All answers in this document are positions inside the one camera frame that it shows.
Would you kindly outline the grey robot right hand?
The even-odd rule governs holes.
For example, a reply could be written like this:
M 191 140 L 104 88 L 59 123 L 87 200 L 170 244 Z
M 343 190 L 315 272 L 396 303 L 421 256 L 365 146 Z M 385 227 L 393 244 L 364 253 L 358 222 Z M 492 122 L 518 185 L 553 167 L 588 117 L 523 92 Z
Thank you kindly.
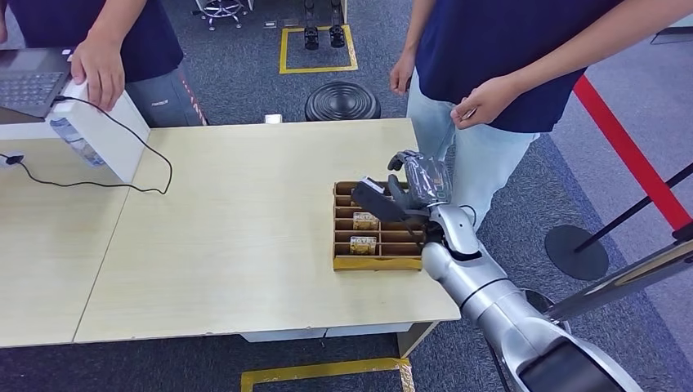
M 404 150 L 391 158 L 387 169 L 403 170 L 405 173 L 407 189 L 402 187 L 395 174 L 390 174 L 387 180 L 387 188 L 394 202 L 403 210 L 422 210 L 450 203 L 452 181 L 442 161 L 413 150 Z

